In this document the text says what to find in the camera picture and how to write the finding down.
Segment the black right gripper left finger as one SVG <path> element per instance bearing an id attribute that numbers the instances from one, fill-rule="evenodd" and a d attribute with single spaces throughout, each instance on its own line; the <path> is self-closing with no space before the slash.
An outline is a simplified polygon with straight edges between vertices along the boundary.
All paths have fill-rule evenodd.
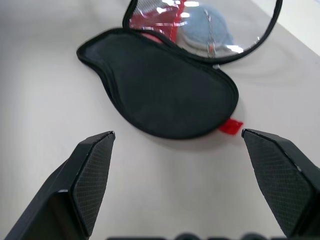
<path id="1" fill-rule="evenodd" d="M 115 138 L 107 131 L 80 142 L 4 240 L 89 240 L 106 191 Z"/>

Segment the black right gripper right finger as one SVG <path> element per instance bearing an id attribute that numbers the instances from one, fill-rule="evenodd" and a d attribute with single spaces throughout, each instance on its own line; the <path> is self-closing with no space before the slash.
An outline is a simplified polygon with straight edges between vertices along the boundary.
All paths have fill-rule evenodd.
<path id="1" fill-rule="evenodd" d="M 320 240 L 320 168 L 290 140 L 244 129 L 257 184 L 288 239 Z"/>

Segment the red mesh bag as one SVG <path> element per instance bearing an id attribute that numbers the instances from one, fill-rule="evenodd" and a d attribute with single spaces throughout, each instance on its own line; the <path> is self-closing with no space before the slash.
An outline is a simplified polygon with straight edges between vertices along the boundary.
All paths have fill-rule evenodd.
<path id="1" fill-rule="evenodd" d="M 283 0 L 270 0 L 266 14 L 254 0 L 197 0 L 224 17 L 237 46 L 232 54 L 193 54 L 161 33 L 130 28 L 137 0 L 130 0 L 120 28 L 83 43 L 78 59 L 91 68 L 117 111 L 149 135 L 188 140 L 215 130 L 237 134 L 239 100 L 234 81 L 220 67 L 251 54 L 271 34 Z"/>

